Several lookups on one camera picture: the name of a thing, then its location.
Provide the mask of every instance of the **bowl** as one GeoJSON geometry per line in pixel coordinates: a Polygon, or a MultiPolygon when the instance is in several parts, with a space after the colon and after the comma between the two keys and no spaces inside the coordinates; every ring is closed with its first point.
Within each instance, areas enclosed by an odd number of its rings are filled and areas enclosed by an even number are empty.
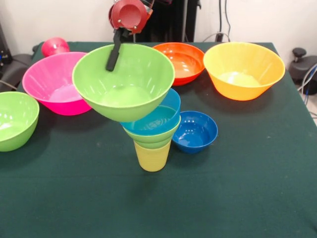
{"type": "Polygon", "coordinates": [[[113,45],[85,55],[73,72],[73,82],[86,102],[118,122],[139,120],[152,112],[171,88],[175,71],[161,52],[138,44],[122,44],[114,71],[106,70],[113,45]]]}
{"type": "Polygon", "coordinates": [[[165,54],[175,68],[173,85],[180,86],[194,81],[205,69],[204,52],[185,43],[163,43],[153,47],[165,54]]]}
{"type": "Polygon", "coordinates": [[[142,146],[146,149],[158,149],[166,145],[172,140],[172,136],[177,130],[179,124],[181,122],[181,118],[179,117],[178,123],[171,130],[157,134],[157,135],[137,135],[133,134],[127,129],[123,128],[125,132],[134,140],[135,143],[142,146]]]}
{"type": "Polygon", "coordinates": [[[181,151],[195,154],[214,142],[218,127],[211,117],[196,111],[185,111],[180,115],[181,122],[172,140],[181,151]]]}
{"type": "Polygon", "coordinates": [[[121,125],[131,133],[138,135],[156,135],[167,132],[179,122],[180,97],[174,89],[168,91],[161,104],[144,118],[121,125]]]}
{"type": "Polygon", "coordinates": [[[204,64],[217,91],[238,101],[257,98],[285,74],[276,53],[253,43],[216,45],[206,52],[204,64]]]}
{"type": "Polygon", "coordinates": [[[73,116],[89,111],[91,107],[72,83],[74,66],[85,54],[60,53],[36,62],[22,78],[25,92],[56,114],[73,116]]]}
{"type": "Polygon", "coordinates": [[[23,146],[39,118],[39,103],[26,93],[0,93],[0,152],[23,146]]]}

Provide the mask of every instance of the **table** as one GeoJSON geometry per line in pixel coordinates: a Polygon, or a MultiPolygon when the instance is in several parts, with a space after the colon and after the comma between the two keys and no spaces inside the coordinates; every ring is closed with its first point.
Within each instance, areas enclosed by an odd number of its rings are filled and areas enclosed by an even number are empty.
{"type": "Polygon", "coordinates": [[[220,95],[206,71],[174,89],[219,137],[196,155],[172,145],[158,173],[140,168],[119,123],[41,106],[28,143],[0,153],[0,238],[315,238],[317,129],[289,73],[248,102],[220,95]]]}

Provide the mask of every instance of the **green bowl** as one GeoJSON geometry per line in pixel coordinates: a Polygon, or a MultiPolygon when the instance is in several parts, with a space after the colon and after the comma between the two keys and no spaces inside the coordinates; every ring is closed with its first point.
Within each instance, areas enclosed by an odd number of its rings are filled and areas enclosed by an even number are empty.
{"type": "Polygon", "coordinates": [[[125,132],[137,143],[138,145],[142,146],[143,148],[147,149],[158,149],[166,145],[168,142],[172,140],[172,137],[177,130],[181,121],[181,117],[179,117],[178,124],[172,128],[171,130],[164,132],[162,134],[157,135],[137,135],[133,134],[127,129],[123,128],[125,132]]]}
{"type": "Polygon", "coordinates": [[[91,51],[73,71],[73,83],[84,100],[101,115],[119,122],[139,120],[152,112],[171,88],[175,70],[161,52],[122,44],[113,72],[106,63],[113,45],[91,51]]]}
{"type": "Polygon", "coordinates": [[[25,93],[0,93],[0,152],[16,150],[30,139],[39,112],[39,103],[25,93]]]}

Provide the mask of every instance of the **yellow cup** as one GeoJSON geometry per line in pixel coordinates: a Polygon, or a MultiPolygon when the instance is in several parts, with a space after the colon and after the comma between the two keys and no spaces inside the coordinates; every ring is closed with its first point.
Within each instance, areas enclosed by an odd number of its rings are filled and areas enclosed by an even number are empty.
{"type": "Polygon", "coordinates": [[[164,168],[167,162],[171,140],[161,148],[147,149],[134,142],[140,166],[148,172],[157,172],[164,168]]]}

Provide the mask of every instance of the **orange bowl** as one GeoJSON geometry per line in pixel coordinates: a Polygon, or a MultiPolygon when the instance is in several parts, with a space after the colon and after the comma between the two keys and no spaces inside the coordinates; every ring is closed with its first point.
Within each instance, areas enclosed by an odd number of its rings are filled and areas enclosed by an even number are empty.
{"type": "Polygon", "coordinates": [[[194,81],[205,69],[204,52],[185,43],[163,43],[153,47],[165,54],[175,68],[173,85],[180,86],[194,81]]]}
{"type": "Polygon", "coordinates": [[[253,43],[216,45],[206,52],[204,65],[217,91],[238,101],[257,98],[285,74],[276,53],[253,43]]]}

